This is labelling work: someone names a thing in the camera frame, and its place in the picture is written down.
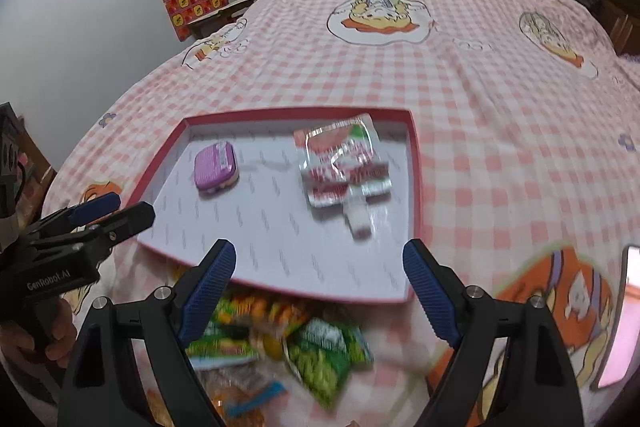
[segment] bed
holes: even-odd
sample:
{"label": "bed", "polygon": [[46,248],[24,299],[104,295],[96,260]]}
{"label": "bed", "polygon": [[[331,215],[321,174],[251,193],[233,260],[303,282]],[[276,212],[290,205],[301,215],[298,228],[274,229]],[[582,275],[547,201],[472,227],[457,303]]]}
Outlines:
{"label": "bed", "polygon": [[[258,0],[132,86],[66,160],[44,214],[110,190],[126,203],[186,116],[408,109],[420,150],[421,239],[494,297],[546,299],[593,425],[622,386],[591,384],[612,337],[623,247],[640,235],[639,82],[640,66],[617,57],[573,0]],[[100,282],[66,298],[80,325],[97,296],[144,298],[177,270],[129,241],[100,266]],[[373,370],[351,377],[333,412],[288,385],[265,410],[268,425],[413,425],[446,365],[444,343],[415,300],[353,314]],[[503,348],[495,346],[475,423]]]}

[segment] gingham fabric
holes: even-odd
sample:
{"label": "gingham fabric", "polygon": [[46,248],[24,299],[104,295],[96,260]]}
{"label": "gingham fabric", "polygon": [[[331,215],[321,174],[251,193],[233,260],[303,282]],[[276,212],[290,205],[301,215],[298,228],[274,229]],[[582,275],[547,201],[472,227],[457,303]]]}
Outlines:
{"label": "gingham fabric", "polygon": [[[194,68],[182,65],[183,53],[158,67],[84,136],[44,213],[78,203],[96,182],[122,186],[126,202],[186,116],[293,105],[401,107],[417,126],[422,239],[440,263],[494,291],[550,243],[564,241],[616,292],[623,247],[640,239],[633,144],[640,144],[640,66],[617,58],[605,31],[572,0],[415,0],[434,19],[428,37],[379,46],[351,44],[328,30],[329,15],[345,1],[259,0],[245,15],[243,53],[208,55]],[[520,28],[525,12],[551,21],[597,77],[532,42]],[[172,265],[134,241],[112,257],[78,325],[98,295],[140,299],[172,280]],[[266,408],[269,425],[413,425],[427,400],[422,377],[444,343],[415,301],[354,313],[376,357],[373,370],[352,376],[331,413],[290,385]],[[582,390],[588,425],[619,390]]]}

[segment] purple container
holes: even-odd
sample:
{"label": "purple container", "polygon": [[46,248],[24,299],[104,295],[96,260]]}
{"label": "purple container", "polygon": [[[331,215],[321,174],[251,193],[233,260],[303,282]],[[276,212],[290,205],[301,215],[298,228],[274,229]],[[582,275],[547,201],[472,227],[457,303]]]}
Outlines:
{"label": "purple container", "polygon": [[201,192],[213,194],[236,183],[238,176],[236,155],[229,142],[214,143],[196,154],[193,179]]}

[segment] small table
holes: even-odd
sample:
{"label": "small table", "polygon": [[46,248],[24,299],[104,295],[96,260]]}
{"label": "small table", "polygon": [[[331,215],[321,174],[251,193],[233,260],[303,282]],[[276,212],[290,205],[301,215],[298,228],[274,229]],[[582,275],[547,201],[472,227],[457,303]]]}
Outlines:
{"label": "small table", "polygon": [[241,16],[255,0],[237,0],[232,3],[213,10],[198,19],[187,24],[187,28],[191,35],[197,39],[208,37],[212,33],[218,31],[225,24],[234,22]]}

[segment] tray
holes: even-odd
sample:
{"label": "tray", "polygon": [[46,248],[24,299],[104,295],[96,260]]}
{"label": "tray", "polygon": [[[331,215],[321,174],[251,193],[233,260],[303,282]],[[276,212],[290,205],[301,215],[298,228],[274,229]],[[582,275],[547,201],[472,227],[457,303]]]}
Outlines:
{"label": "tray", "polygon": [[[371,238],[355,241],[340,205],[309,206],[292,133],[368,112],[389,158],[391,194],[369,201]],[[238,183],[201,196],[193,159],[229,140]],[[420,236],[419,154],[411,114],[380,108],[273,108],[186,118],[174,129],[136,186],[131,203],[153,204],[154,226],[138,241],[194,266],[218,238],[238,261],[233,280],[265,289],[335,301],[406,301],[402,247]]]}

